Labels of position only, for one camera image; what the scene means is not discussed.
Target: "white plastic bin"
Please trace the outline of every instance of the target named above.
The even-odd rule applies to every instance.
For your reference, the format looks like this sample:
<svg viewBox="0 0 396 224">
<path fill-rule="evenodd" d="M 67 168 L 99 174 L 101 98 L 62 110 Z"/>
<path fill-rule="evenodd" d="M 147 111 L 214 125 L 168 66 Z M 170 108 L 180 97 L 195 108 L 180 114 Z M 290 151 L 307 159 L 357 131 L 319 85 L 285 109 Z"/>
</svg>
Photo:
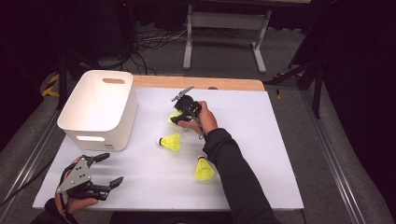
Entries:
<svg viewBox="0 0 396 224">
<path fill-rule="evenodd" d="M 74 88 L 58 126 L 81 149 L 120 151 L 128 143 L 137 104 L 132 74 L 91 70 Z"/>
</svg>

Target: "background table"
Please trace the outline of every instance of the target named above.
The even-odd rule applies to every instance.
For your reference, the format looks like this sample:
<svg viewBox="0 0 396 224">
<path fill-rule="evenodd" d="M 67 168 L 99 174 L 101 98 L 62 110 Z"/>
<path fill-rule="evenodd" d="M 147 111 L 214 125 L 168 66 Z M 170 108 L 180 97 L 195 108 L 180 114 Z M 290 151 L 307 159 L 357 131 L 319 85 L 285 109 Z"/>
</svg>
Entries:
<svg viewBox="0 0 396 224">
<path fill-rule="evenodd" d="M 135 77 L 139 106 L 127 147 L 112 152 L 110 158 L 91 168 L 92 182 L 107 185 L 124 176 L 122 184 L 110 192 L 106 202 L 90 207 L 111 211 L 225 211 L 229 209 L 219 175 L 198 181 L 193 173 L 197 158 L 203 155 L 205 141 L 193 131 L 168 123 L 175 110 L 171 99 L 179 91 L 196 85 L 235 85 L 239 90 L 259 87 L 259 82 L 221 78 Z M 139 88 L 157 82 L 182 86 L 172 88 Z M 206 100 L 217 116 L 220 127 L 228 130 L 258 177 L 268 201 L 275 209 L 300 209 L 303 202 L 289 157 L 276 124 L 274 111 L 266 91 L 192 90 L 194 100 Z M 172 133 L 180 133 L 181 148 L 175 153 L 157 146 L 155 141 Z M 101 152 L 81 150 L 66 136 L 38 192 L 34 208 L 42 208 L 58 185 L 59 176 L 76 157 Z"/>
</svg>

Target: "gray floor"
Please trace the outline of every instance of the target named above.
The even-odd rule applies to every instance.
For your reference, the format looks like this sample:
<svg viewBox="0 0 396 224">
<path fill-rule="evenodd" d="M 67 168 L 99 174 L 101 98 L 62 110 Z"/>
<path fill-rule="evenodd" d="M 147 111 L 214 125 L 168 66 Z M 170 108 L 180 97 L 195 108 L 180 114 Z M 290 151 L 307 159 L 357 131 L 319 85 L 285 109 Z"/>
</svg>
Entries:
<svg viewBox="0 0 396 224">
<path fill-rule="evenodd" d="M 289 61 L 304 36 L 299 31 L 269 29 L 264 37 L 262 56 L 267 67 L 266 75 L 257 71 L 249 43 L 255 32 L 241 31 L 235 37 L 226 37 L 214 31 L 201 31 L 193 39 L 191 69 L 182 69 L 185 41 L 175 40 L 160 49 L 146 49 L 141 55 L 148 67 L 161 76 L 186 77 L 232 77 L 269 80 L 278 72 L 287 71 Z M 137 74 L 135 65 L 127 62 L 123 66 Z M 304 103 L 304 93 L 292 87 L 295 78 L 277 87 L 266 86 L 276 114 L 292 168 L 304 202 L 307 223 L 357 223 L 347 211 L 345 199 L 326 158 L 322 139 L 315 122 L 320 122 L 329 138 L 335 158 L 338 160 L 349 184 L 354 199 L 365 223 L 394 223 L 386 204 L 364 172 L 356 158 L 342 125 L 332 107 L 332 102 L 323 90 L 320 102 L 321 120 L 313 121 L 309 106 Z M 282 99 L 276 98 L 275 89 L 281 90 Z M 55 112 L 57 99 L 46 97 L 44 103 L 26 121 L 11 142 L 0 154 L 0 197 L 5 198 L 21 172 L 25 162 L 40 140 Z M 45 147 L 37 170 L 55 155 L 62 143 L 64 133 L 56 128 Z M 32 208 L 35 195 L 40 188 L 40 176 L 27 187 L 13 212 L 3 223 L 27 223 L 40 211 Z M 108 223 L 111 213 L 83 211 L 78 214 L 80 223 Z M 276 211 L 283 223 L 304 223 L 300 211 Z"/>
</svg>

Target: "person's left hand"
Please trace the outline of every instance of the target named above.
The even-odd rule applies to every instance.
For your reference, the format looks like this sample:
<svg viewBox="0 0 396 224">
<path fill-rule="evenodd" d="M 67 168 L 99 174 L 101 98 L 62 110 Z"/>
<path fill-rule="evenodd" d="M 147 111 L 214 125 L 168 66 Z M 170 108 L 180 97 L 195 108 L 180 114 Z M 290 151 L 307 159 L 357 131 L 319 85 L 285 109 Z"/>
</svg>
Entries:
<svg viewBox="0 0 396 224">
<path fill-rule="evenodd" d="M 80 157 L 75 159 L 73 163 L 77 163 L 79 161 Z M 66 173 L 64 176 L 64 179 L 69 175 L 70 171 Z M 62 203 L 61 203 L 61 194 L 55 193 L 55 203 L 56 207 L 58 208 L 59 213 L 64 217 L 64 211 L 62 209 Z M 76 212 L 79 210 L 89 207 L 91 205 L 97 204 L 98 200 L 94 198 L 87 198 L 87 199 L 74 199 L 70 198 L 69 203 L 67 206 L 67 212 L 70 213 L 71 215 L 74 215 Z"/>
</svg>

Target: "bin handle hole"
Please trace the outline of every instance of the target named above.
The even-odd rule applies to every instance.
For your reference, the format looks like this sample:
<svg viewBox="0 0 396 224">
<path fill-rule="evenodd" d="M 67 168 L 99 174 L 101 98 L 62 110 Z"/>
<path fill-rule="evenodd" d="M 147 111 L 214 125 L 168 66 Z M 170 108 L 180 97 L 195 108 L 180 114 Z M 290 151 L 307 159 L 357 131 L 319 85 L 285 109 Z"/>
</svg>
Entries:
<svg viewBox="0 0 396 224">
<path fill-rule="evenodd" d="M 125 84 L 125 81 L 118 78 L 103 78 L 105 83 L 112 83 L 112 84 Z"/>
<path fill-rule="evenodd" d="M 77 139 L 80 141 L 105 142 L 104 137 L 95 137 L 95 136 L 77 136 Z"/>
</svg>

